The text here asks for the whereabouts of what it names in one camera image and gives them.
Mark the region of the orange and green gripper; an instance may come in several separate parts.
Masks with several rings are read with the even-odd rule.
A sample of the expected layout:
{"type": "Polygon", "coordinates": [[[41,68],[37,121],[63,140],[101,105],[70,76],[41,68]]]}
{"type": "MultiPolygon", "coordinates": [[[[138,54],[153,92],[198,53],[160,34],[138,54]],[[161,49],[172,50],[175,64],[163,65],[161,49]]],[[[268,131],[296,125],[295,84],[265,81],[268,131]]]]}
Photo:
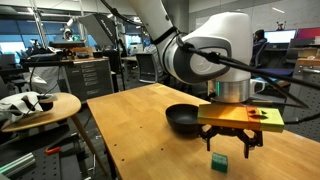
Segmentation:
{"type": "Polygon", "coordinates": [[[217,126],[254,130],[252,137],[245,132],[240,135],[246,159],[251,148],[263,146],[261,131],[282,133],[284,130],[284,121],[278,109],[248,105],[202,104],[198,109],[197,122],[208,124],[202,126],[200,131],[207,150],[210,150],[210,139],[219,133],[217,126]]]}

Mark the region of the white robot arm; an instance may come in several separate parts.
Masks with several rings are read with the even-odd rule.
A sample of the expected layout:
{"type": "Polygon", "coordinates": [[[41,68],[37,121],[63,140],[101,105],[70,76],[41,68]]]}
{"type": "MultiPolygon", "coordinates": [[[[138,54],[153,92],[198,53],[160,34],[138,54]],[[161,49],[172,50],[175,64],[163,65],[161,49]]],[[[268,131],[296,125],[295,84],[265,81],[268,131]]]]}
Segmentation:
{"type": "Polygon", "coordinates": [[[186,36],[179,34],[161,0],[128,0],[160,53],[162,68],[187,84],[208,83],[211,102],[198,107],[197,123],[205,140],[217,134],[236,136],[244,156],[263,145],[264,131],[281,132],[278,110],[247,105],[254,90],[249,66],[252,57],[251,21],[241,12],[223,12],[209,18],[186,36]]]}

